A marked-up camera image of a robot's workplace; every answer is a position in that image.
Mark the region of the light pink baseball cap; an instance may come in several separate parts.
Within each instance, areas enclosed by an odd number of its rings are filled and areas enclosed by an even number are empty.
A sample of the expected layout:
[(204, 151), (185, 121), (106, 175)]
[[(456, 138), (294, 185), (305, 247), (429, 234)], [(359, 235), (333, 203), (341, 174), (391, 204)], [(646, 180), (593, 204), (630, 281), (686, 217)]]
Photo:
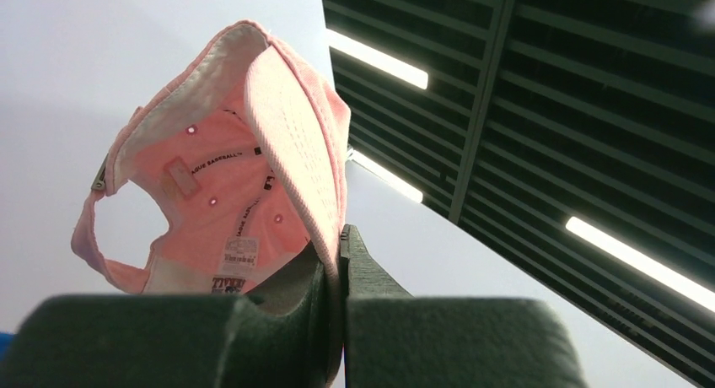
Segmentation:
[[(240, 294), (313, 246), (336, 286), (350, 116), (287, 43), (230, 25), (119, 132), (72, 250), (130, 294)], [(95, 204), (127, 182), (169, 225), (143, 267), (105, 257), (94, 232)]]

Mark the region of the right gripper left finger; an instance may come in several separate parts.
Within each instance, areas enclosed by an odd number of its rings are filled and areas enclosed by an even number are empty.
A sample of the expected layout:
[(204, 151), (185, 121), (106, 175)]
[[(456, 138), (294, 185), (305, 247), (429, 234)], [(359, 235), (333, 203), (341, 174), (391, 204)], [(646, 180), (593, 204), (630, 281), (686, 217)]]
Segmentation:
[(24, 321), (4, 387), (322, 387), (324, 269), (312, 246), (246, 295), (64, 295)]

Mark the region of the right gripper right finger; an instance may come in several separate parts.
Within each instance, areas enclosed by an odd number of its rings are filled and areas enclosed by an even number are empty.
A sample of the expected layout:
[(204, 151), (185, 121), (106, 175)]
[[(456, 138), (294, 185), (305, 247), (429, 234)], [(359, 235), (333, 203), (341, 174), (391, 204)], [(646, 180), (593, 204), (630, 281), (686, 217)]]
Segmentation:
[(567, 328), (523, 298), (415, 297), (341, 232), (349, 387), (584, 387)]

